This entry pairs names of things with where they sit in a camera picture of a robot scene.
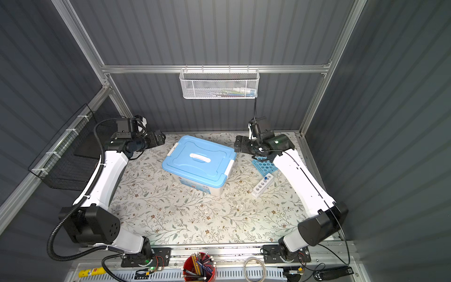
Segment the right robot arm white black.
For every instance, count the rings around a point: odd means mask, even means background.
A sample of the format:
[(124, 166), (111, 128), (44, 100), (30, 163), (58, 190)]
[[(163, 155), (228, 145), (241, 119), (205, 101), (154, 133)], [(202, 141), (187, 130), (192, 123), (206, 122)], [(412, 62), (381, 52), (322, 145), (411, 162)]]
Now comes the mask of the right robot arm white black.
[(294, 144), (286, 135), (267, 132), (260, 137), (238, 135), (234, 143), (237, 153), (254, 159), (263, 157), (285, 176), (298, 195), (307, 218), (289, 234), (279, 239), (280, 256), (290, 261), (298, 250), (316, 246), (336, 232), (348, 214), (344, 203), (337, 203), (317, 182), (301, 160)]

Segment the white test tube rack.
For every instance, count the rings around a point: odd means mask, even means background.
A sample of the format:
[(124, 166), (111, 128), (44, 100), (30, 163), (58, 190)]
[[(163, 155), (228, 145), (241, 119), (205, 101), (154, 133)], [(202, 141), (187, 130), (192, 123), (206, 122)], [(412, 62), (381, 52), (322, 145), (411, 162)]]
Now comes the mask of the white test tube rack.
[[(262, 182), (264, 177), (268, 177), (267, 183)], [(251, 195), (256, 199), (258, 199), (274, 183), (274, 176), (272, 174), (268, 173), (264, 177), (254, 186), (253, 191), (251, 192)]]

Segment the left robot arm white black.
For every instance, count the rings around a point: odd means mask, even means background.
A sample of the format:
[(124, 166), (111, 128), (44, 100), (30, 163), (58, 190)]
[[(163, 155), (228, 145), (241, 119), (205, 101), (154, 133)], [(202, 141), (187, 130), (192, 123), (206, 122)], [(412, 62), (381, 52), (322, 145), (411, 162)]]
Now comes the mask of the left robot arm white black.
[[(50, 258), (63, 262), (94, 251), (111, 250), (131, 256), (139, 263), (153, 259), (149, 239), (122, 229), (121, 221), (109, 212), (109, 206), (134, 153), (164, 145), (165, 141), (165, 135), (158, 130), (150, 133), (118, 133), (101, 144), (100, 159), (87, 186), (72, 206), (60, 211), (60, 222), (47, 243)], [(91, 249), (70, 256), (56, 254), (54, 241), (61, 229), (66, 230), (71, 241), (90, 245)]]

